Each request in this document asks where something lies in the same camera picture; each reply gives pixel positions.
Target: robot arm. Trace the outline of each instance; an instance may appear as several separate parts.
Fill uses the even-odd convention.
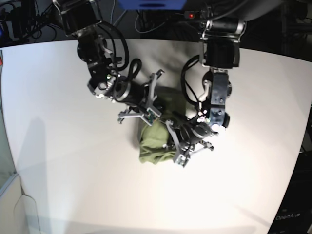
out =
[[[125,118],[139,117],[152,126],[161,118],[160,108],[154,106],[154,101],[157,98],[156,83],[163,71],[151,74],[148,83],[139,85],[134,80],[142,63],[136,58],[130,63],[128,76],[120,74],[129,65],[127,43],[118,29],[103,21],[98,0],[92,1],[93,4],[88,0],[53,0],[53,3],[62,18],[65,33],[78,39],[78,55],[87,63],[91,74],[88,83],[91,93],[97,98],[127,105],[127,109],[118,115],[119,123]],[[213,145],[206,139],[218,135],[221,126],[227,128],[229,125],[230,116],[225,112],[226,100],[232,92],[228,69],[239,66],[240,37],[246,28],[246,23],[239,18],[215,17],[208,6],[201,11],[199,23],[202,28],[199,32],[200,55],[191,58],[181,73],[182,92],[197,114],[178,126],[170,119],[162,119],[172,137],[172,147],[176,149],[174,163],[183,167],[196,153],[195,146],[200,144],[203,149],[213,150]],[[107,48],[103,35],[96,32],[99,24],[115,31],[121,38],[125,50],[122,65],[122,59]],[[193,101],[187,96],[186,87],[190,86],[185,76],[187,70],[198,62],[207,67],[208,72],[202,79],[204,93]]]

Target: green towel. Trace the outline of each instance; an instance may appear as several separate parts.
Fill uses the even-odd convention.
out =
[[[172,114],[173,111],[185,115],[186,101],[181,92],[171,88],[159,88],[157,95],[157,102],[164,106],[161,119],[172,119],[178,122],[178,119]],[[157,164],[172,159],[176,150],[163,147],[170,138],[166,125],[159,119],[154,122],[152,127],[144,123],[140,139],[140,162]]]

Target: screw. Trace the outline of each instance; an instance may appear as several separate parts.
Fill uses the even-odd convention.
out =
[[[106,89],[106,88],[107,88],[107,85],[106,85],[106,83],[100,83],[100,84],[98,84],[98,87],[99,87],[100,89]]]

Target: white table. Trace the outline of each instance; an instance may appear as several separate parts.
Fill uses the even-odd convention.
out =
[[[141,81],[162,68],[177,87],[197,44],[128,40]],[[94,98],[77,42],[3,49],[4,120],[16,169],[42,233],[266,234],[291,178],[312,99],[312,64],[241,50],[229,72],[230,126],[185,169],[138,160],[137,121]],[[187,77],[198,93],[207,70]]]

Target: blue device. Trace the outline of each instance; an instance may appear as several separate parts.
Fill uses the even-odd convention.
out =
[[[118,0],[126,10],[181,10],[187,0]]]

